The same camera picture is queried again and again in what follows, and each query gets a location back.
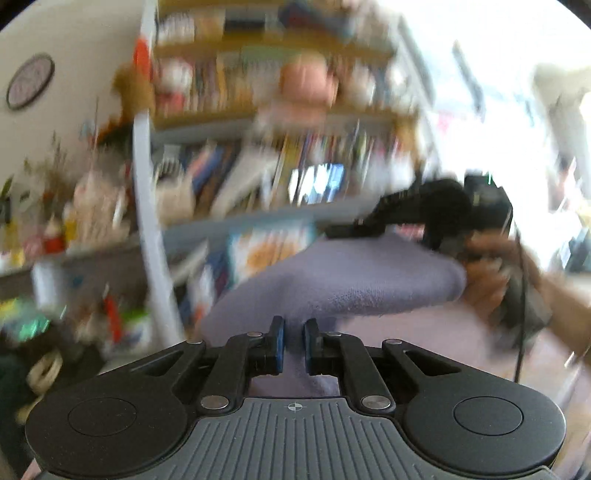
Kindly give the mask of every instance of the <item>black camera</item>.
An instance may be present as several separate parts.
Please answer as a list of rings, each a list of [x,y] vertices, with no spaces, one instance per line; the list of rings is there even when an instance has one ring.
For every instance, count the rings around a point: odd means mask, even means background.
[[[423,245],[457,260],[475,261],[481,257],[466,251],[467,236],[474,231],[507,232],[512,220],[511,201],[492,176],[468,174],[464,185],[439,179],[384,196],[367,217],[352,225],[332,225],[325,234],[328,238],[380,236],[390,225],[422,224]],[[523,285],[519,265],[505,262],[503,269],[511,276],[505,298],[493,314],[502,327],[496,345],[517,348],[522,318],[524,342],[528,344],[548,324],[551,312],[534,288]]]

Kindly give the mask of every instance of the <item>black cable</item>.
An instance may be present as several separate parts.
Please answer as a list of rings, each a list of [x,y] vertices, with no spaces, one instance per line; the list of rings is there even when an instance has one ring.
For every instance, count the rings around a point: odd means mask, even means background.
[[[527,268],[525,266],[523,247],[521,245],[521,234],[519,230],[515,229],[515,243],[517,244],[517,253],[519,255],[519,269],[521,270],[521,323],[519,324],[519,340],[517,363],[515,365],[515,376],[513,381],[519,383],[521,376],[521,367],[523,366],[523,357],[525,355],[525,308],[526,308],[526,294],[527,294]]]

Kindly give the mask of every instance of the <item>fabric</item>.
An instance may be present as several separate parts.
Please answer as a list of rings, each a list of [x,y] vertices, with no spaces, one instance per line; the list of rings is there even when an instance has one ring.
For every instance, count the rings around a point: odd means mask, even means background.
[[[302,328],[321,330],[334,320],[399,313],[456,300],[465,286],[456,261],[389,234],[379,238],[320,240],[228,292],[200,325],[209,345],[231,336],[266,332],[274,315],[285,319],[284,373],[252,380],[251,394],[312,397],[338,394],[333,377],[309,377]]]

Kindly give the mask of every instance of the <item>human arm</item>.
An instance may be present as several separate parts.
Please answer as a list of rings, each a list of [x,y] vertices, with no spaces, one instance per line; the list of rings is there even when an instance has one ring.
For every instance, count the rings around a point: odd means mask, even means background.
[[[498,233],[475,235],[467,241],[466,247],[476,254],[519,264],[518,245]],[[569,291],[563,281],[541,273],[526,252],[523,260],[528,281],[540,292],[552,311],[552,319],[548,326],[550,330],[576,355],[587,353],[591,345],[591,308]],[[495,308],[501,304],[506,287],[503,272],[492,268],[494,262],[483,260],[465,265],[467,286],[463,299],[485,320],[488,320]],[[584,360],[591,365],[591,354],[587,353]]]

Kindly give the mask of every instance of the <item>bottle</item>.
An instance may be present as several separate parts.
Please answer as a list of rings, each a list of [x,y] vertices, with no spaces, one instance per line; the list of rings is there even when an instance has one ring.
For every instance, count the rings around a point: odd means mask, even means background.
[[[66,248],[71,248],[78,238],[78,222],[76,221],[76,211],[70,202],[66,203],[61,218],[64,225],[64,242]]]
[[[51,216],[43,232],[43,247],[46,254],[57,254],[65,250],[63,231],[60,222]]]

